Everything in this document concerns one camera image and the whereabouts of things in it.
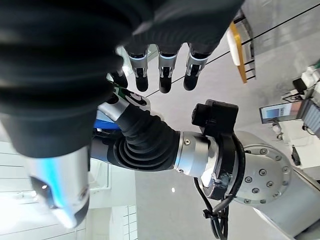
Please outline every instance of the bolt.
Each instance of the bolt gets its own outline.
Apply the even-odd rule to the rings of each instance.
[[[260,149],[260,154],[262,154],[262,155],[264,155],[264,154],[266,154],[267,153],[267,149],[266,148],[261,148]]]
[[[274,182],[273,182],[273,181],[268,181],[268,182],[266,183],[266,186],[267,186],[268,188],[271,188],[273,185],[274,185]]]
[[[259,174],[260,174],[260,176],[265,176],[265,175],[267,175],[267,170],[262,168],[262,169],[260,169]]]
[[[279,197],[280,196],[280,192],[279,191],[277,191],[275,194],[273,194],[273,197],[274,198],[277,198],[277,197]]]
[[[245,181],[246,183],[251,183],[251,182],[252,182],[252,177],[247,176],[247,177],[244,179],[244,181]]]
[[[289,172],[289,167],[284,166],[284,167],[282,168],[282,172],[284,172],[284,173]]]
[[[259,188],[253,188],[253,189],[252,189],[252,193],[253,193],[253,194],[257,194],[257,193],[259,193],[259,192],[260,192]]]
[[[189,145],[190,143],[191,143],[191,142],[190,142],[189,139],[184,140],[184,144],[185,144],[185,145]]]

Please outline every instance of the robotic arm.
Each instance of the robotic arm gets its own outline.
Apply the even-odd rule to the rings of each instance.
[[[299,235],[320,218],[318,183],[291,166],[284,154],[260,138],[241,131],[236,136],[233,127],[237,106],[212,100],[207,100],[206,104],[197,104],[192,113],[192,123],[200,126],[202,134],[178,132],[158,116],[152,116],[149,111],[129,103],[122,90],[119,88],[117,93],[114,92],[107,102],[98,107],[118,124],[121,133],[113,137],[103,132],[96,135],[91,145],[92,158],[136,171],[176,169],[181,174],[194,177],[196,188],[207,206],[204,216],[210,219],[213,232],[220,239],[227,238],[228,228],[221,228],[219,219],[225,221],[232,200],[255,208],[262,218],[289,238]],[[143,105],[143,98],[138,102]],[[51,166],[57,166],[59,159],[52,162]],[[67,164],[59,166],[59,174],[68,173],[68,169],[72,173],[74,169],[71,168],[75,166],[81,174],[66,174],[65,179],[54,180],[55,184],[61,184],[57,190],[64,190],[67,186],[63,181],[72,179],[78,179],[73,187],[81,186],[79,183],[86,186],[88,183],[84,180],[88,165],[85,163],[85,160],[82,164],[70,162],[69,168]],[[51,184],[45,184],[47,175],[43,171],[33,174],[31,179],[38,179],[32,181],[35,189],[40,193],[48,191]],[[83,200],[77,198],[81,189],[79,187],[74,191],[66,189],[63,196],[70,198],[64,197],[61,203],[62,206],[73,206],[72,200],[77,199],[79,208],[83,206],[81,210],[75,207],[59,208],[61,213],[52,208],[52,212],[66,226],[74,227],[77,220],[81,221],[78,212],[82,213],[83,218],[86,215],[89,195],[88,189],[82,188],[85,189]],[[53,194],[45,197],[47,204],[52,203],[50,197],[59,204],[59,192],[55,190],[52,189]],[[211,207],[207,198],[221,202]],[[75,225],[70,224],[73,216]]]
[[[238,140],[237,106],[198,104],[192,123],[202,134],[178,132],[125,101],[105,79],[111,73],[115,82],[128,84],[115,54],[116,46],[125,45],[137,87],[145,91],[146,46],[157,44],[160,89],[166,93],[179,46],[188,43],[184,87],[192,90],[242,2],[0,2],[1,122],[26,156],[34,190],[66,227],[86,216],[90,156],[123,168],[177,169],[196,178],[204,200],[221,200],[214,208],[205,201],[204,211],[221,239],[227,234],[219,226],[225,226],[232,200],[254,207],[290,237],[320,218],[317,183],[259,138],[237,133]],[[92,140],[97,106],[121,134]]]

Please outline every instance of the screen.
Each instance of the screen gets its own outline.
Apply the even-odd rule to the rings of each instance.
[[[300,112],[305,101],[288,102],[260,108],[263,124],[289,121],[301,118]]]

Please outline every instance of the black cable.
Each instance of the black cable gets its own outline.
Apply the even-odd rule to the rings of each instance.
[[[230,190],[230,193],[223,199],[219,204],[212,208],[209,200],[205,196],[204,192],[201,190],[198,178],[194,177],[194,185],[200,194],[202,200],[206,205],[206,210],[203,211],[205,218],[210,218],[210,224],[212,232],[216,239],[227,240],[228,238],[228,215],[229,215],[229,204],[236,197],[237,192],[241,186],[244,179],[245,168],[246,168],[246,155],[244,147],[233,133],[232,139],[235,144],[235,149],[238,158],[238,170],[234,181],[234,184]]]
[[[308,129],[309,129],[309,127],[306,127],[306,131],[307,131],[307,133],[308,133],[308,134],[310,134],[310,135],[312,135],[312,136],[315,136],[315,134],[314,134],[314,133],[309,132],[309,130],[308,130]]]

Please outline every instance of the black bracket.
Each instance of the black bracket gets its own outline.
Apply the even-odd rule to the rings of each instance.
[[[232,135],[238,109],[237,105],[209,99],[205,104],[198,103],[192,113],[192,124],[199,126],[203,135],[214,137],[219,146],[214,182],[209,187],[203,186],[204,194],[210,199],[225,197],[233,173],[236,146]]]

